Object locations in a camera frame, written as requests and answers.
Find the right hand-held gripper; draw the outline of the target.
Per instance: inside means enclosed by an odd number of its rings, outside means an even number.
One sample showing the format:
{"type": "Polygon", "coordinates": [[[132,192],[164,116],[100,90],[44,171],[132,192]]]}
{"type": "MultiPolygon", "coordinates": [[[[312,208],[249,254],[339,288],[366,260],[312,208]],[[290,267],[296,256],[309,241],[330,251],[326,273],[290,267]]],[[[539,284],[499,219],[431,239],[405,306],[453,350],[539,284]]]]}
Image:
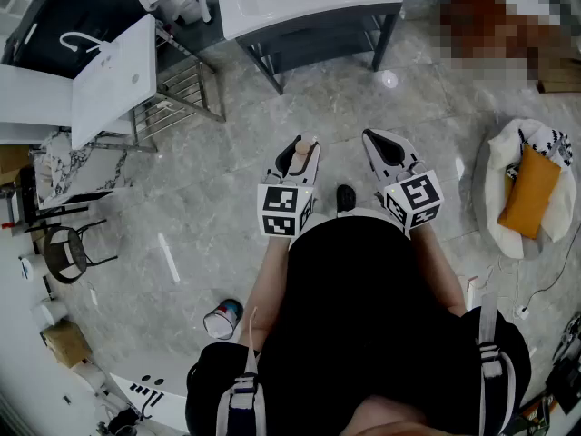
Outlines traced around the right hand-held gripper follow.
{"type": "Polygon", "coordinates": [[[409,231],[438,216],[444,196],[433,170],[405,171],[389,183],[389,170],[404,171],[419,162],[411,142],[389,131],[365,129],[361,136],[369,166],[381,189],[383,207],[409,231]]]}

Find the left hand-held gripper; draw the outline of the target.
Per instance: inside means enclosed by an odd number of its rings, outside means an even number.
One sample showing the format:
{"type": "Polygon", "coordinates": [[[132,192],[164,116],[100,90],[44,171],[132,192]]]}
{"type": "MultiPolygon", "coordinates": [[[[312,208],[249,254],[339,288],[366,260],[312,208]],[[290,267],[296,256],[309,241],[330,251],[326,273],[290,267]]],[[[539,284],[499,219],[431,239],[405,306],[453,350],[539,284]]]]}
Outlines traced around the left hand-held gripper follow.
{"type": "Polygon", "coordinates": [[[300,154],[300,173],[287,174],[302,139],[299,134],[274,160],[257,187],[257,217],[261,233],[279,238],[296,238],[304,229],[313,212],[314,183],[320,160],[320,144],[315,142],[305,154],[300,154]]]}

